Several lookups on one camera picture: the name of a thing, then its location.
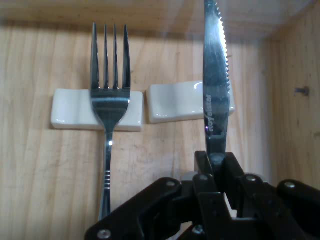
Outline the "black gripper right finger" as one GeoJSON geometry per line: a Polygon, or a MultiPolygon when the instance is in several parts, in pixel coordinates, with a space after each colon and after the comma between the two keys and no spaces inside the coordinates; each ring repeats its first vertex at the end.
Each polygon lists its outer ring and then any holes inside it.
{"type": "Polygon", "coordinates": [[[244,173],[231,152],[214,154],[214,177],[239,219],[254,219],[275,239],[320,238],[320,191],[293,179],[276,187],[244,173]]]}

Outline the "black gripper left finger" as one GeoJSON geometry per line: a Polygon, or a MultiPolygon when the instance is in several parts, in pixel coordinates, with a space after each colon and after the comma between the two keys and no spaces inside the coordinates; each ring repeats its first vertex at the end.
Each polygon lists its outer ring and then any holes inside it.
{"type": "Polygon", "coordinates": [[[166,240],[183,223],[192,222],[184,236],[191,239],[219,240],[226,236],[232,218],[224,193],[230,177],[228,161],[233,154],[195,153],[199,169],[190,180],[164,177],[103,217],[85,233],[86,240],[166,240]]]}

